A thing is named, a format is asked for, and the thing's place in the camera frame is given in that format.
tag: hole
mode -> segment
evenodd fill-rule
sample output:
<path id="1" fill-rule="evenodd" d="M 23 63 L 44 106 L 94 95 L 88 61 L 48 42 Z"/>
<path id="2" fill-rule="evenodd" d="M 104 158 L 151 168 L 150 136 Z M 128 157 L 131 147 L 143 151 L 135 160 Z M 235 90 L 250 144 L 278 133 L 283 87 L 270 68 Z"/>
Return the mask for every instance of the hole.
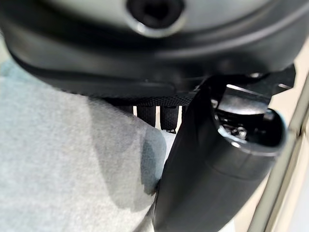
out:
<path id="1" fill-rule="evenodd" d="M 183 0 L 127 0 L 126 6 L 136 20 L 154 29 L 168 28 L 184 10 Z"/>
<path id="2" fill-rule="evenodd" d="M 169 5 L 166 2 L 149 2 L 145 5 L 144 12 L 145 16 L 150 16 L 157 21 L 161 21 L 169 15 Z"/>

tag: black plastic cover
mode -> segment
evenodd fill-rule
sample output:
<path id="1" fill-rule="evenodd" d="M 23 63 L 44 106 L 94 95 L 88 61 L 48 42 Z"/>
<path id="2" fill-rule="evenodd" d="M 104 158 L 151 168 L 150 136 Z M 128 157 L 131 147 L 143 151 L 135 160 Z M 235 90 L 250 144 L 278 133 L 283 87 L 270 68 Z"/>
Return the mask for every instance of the black plastic cover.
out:
<path id="1" fill-rule="evenodd" d="M 159 185 L 156 232 L 218 232 L 254 193 L 285 143 L 277 113 L 250 142 L 226 132 L 209 99 L 206 91 L 196 95 L 176 136 Z"/>
<path id="2" fill-rule="evenodd" d="M 2 0 L 0 27 L 15 60 L 51 85 L 155 97 L 190 92 L 212 75 L 283 70 L 306 39 L 308 10 L 308 0 L 275 0 L 216 29 L 149 39 L 69 17 L 42 1 Z"/>

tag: metal screw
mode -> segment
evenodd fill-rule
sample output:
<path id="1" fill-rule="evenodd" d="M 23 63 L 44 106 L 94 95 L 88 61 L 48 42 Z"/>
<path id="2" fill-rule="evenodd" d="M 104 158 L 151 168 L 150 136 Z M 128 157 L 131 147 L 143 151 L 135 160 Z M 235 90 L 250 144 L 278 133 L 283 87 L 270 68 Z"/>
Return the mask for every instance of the metal screw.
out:
<path id="1" fill-rule="evenodd" d="M 240 139 L 245 140 L 246 137 L 247 137 L 247 130 L 244 129 L 243 127 L 237 127 L 236 129 L 233 129 L 231 131 L 231 134 L 240 138 Z"/>
<path id="2" fill-rule="evenodd" d="M 218 107 L 218 101 L 215 99 L 211 99 L 211 104 L 213 108 L 217 108 Z"/>
<path id="3" fill-rule="evenodd" d="M 247 130 L 244 129 L 243 127 L 238 127 L 237 128 L 238 136 L 241 139 L 246 139 L 247 136 Z"/>

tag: black handle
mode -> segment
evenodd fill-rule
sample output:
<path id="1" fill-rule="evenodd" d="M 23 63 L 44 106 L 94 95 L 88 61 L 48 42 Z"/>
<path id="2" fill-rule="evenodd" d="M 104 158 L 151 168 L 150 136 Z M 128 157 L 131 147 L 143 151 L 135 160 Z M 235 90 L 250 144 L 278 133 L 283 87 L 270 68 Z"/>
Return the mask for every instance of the black handle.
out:
<path id="1" fill-rule="evenodd" d="M 273 112 L 249 141 L 228 133 L 207 90 L 191 102 L 165 164 L 154 210 L 156 232 L 217 232 L 242 208 L 285 141 Z"/>

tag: light blue fabric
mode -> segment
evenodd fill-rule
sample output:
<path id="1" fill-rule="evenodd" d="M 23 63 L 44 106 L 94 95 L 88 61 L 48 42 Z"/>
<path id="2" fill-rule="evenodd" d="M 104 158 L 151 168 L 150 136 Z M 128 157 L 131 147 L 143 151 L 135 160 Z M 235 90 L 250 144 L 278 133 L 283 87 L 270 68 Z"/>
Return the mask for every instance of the light blue fabric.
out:
<path id="1" fill-rule="evenodd" d="M 0 77 L 0 231 L 150 232 L 174 135 L 14 62 Z"/>

